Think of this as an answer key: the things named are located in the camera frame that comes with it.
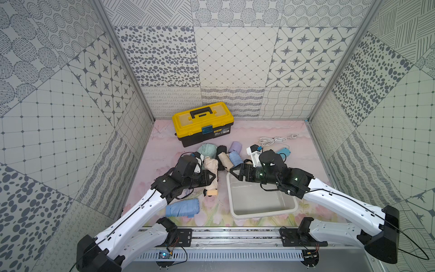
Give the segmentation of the blue umbrella front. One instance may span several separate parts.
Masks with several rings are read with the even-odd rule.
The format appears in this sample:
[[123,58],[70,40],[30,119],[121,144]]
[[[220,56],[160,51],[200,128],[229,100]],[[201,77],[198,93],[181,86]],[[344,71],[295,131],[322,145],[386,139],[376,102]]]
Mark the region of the blue umbrella front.
[[165,210],[166,217],[188,217],[192,218],[200,211],[198,199],[188,199],[168,205]]

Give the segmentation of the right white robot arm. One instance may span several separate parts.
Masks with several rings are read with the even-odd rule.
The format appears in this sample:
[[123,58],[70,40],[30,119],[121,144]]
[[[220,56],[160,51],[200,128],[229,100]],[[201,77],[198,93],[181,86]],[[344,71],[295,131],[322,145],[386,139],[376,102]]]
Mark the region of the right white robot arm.
[[348,221],[321,223],[303,219],[300,230],[310,238],[362,247],[382,262],[398,262],[400,215],[396,208],[381,208],[348,196],[307,171],[288,167],[273,150],[261,152],[251,164],[232,167],[230,173],[239,181],[275,185],[286,195],[316,203]]

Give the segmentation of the mint green umbrella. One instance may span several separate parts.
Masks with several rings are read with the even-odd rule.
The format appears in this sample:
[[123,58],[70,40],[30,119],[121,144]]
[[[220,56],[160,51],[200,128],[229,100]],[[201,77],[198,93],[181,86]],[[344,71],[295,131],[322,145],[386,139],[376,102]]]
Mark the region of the mint green umbrella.
[[209,157],[211,159],[216,158],[217,147],[211,143],[204,143],[199,149],[198,152],[204,157]]

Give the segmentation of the pale blue umbrella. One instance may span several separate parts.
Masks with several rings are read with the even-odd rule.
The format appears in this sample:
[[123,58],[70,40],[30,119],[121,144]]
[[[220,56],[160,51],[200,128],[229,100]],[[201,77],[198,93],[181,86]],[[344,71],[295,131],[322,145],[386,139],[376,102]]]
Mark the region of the pale blue umbrella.
[[232,151],[231,153],[229,153],[228,156],[229,156],[229,159],[230,159],[231,163],[234,166],[238,166],[238,165],[243,163],[243,160],[242,160],[240,154],[237,151]]

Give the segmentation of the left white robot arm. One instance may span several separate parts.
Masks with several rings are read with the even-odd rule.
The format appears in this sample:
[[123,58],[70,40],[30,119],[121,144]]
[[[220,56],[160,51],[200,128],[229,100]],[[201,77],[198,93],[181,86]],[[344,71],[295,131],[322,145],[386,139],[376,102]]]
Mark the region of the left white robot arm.
[[86,235],[77,245],[79,272],[120,272],[144,252],[158,246],[168,249],[180,241],[177,226],[160,218],[150,229],[141,228],[187,189],[207,187],[216,175],[205,169],[198,152],[180,156],[175,167],[155,179],[145,195],[120,219],[96,236]]

